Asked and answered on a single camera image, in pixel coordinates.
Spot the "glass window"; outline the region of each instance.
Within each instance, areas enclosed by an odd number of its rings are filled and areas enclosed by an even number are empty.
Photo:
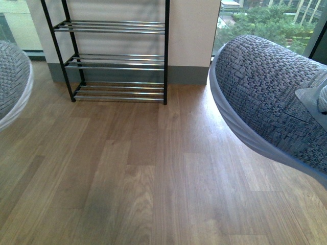
[[[252,34],[303,54],[327,0],[221,0],[213,55],[233,38]]]
[[[42,50],[26,0],[0,0],[0,40],[25,51]]]

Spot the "window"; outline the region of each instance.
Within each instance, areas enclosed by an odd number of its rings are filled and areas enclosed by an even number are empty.
[[[222,0],[213,55],[233,38],[252,34],[303,54],[327,0]]]

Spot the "white wall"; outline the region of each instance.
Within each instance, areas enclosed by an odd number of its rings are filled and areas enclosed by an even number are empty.
[[[47,0],[53,24],[64,20],[61,1]],[[59,63],[39,0],[27,0],[34,24],[48,63]],[[164,0],[70,0],[71,17],[75,19],[163,21]],[[214,42],[220,0],[172,0],[170,11],[170,66],[209,67]],[[68,58],[72,54],[68,33],[57,33],[61,50]],[[77,34],[80,52],[136,53],[161,52],[164,37],[114,34]],[[138,39],[130,45],[129,39]]]
[[[220,0],[171,1],[169,65],[209,67]]]

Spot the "chrome bar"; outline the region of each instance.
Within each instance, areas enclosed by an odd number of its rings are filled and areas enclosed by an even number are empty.
[[[97,63],[83,61],[68,61],[69,64],[87,64],[87,65],[135,65],[135,66],[164,66],[163,64],[143,64],[143,63]]]
[[[78,54],[78,55],[92,55],[92,56],[139,56],[139,57],[165,57],[164,55],[113,55],[113,54]]]
[[[164,62],[164,60],[155,60],[155,59],[127,59],[127,58],[92,58],[92,57],[73,57],[73,59],[79,59],[79,60],[132,60],[132,61],[161,61]]]
[[[163,71],[164,69],[158,68],[122,68],[122,67],[90,67],[90,66],[66,66],[69,69],[97,69],[97,70],[153,70],[153,71]]]
[[[164,22],[156,22],[156,21],[110,21],[110,20],[81,20],[81,19],[72,19],[71,23],[76,22],[88,22],[88,23],[139,23],[139,24],[156,24],[156,25],[165,25]]]
[[[135,85],[160,85],[160,86],[163,86],[164,83],[147,83],[147,82],[108,82],[108,81],[102,81],[102,82],[94,82],[94,81],[90,81],[90,82],[87,82],[87,84],[97,84],[97,83],[100,83],[100,84],[135,84]]]
[[[152,28],[152,27],[105,27],[105,26],[80,26],[80,25],[67,25],[58,26],[57,29],[90,29],[90,30],[150,30],[150,31],[165,31],[165,28]]]
[[[78,90],[77,93],[107,93],[107,94],[133,94],[133,95],[163,95],[164,93],[148,92],[123,92],[123,91],[103,91],[103,90]]]
[[[101,85],[81,85],[81,88],[120,88],[120,89],[152,89],[152,90],[163,90],[163,88],[158,87],[122,87],[122,86],[101,86]]]
[[[140,97],[110,97],[110,96],[74,96],[76,99],[89,99],[89,100],[140,100],[140,101],[164,101],[163,99],[157,98],[140,98]]]
[[[147,23],[116,23],[116,22],[62,22],[67,26],[107,26],[107,27],[161,27],[165,28],[164,24],[147,24]]]
[[[141,32],[141,31],[121,31],[121,30],[76,30],[68,28],[54,29],[55,32],[89,32],[89,33],[131,33],[131,34],[159,34],[164,35],[165,32]]]

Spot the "gray knit shoe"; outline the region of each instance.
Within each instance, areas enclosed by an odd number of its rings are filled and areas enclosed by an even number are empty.
[[[244,35],[218,51],[210,83],[222,116],[247,146],[327,189],[327,66]]]
[[[0,41],[0,131],[20,115],[33,87],[29,57],[16,45]]]

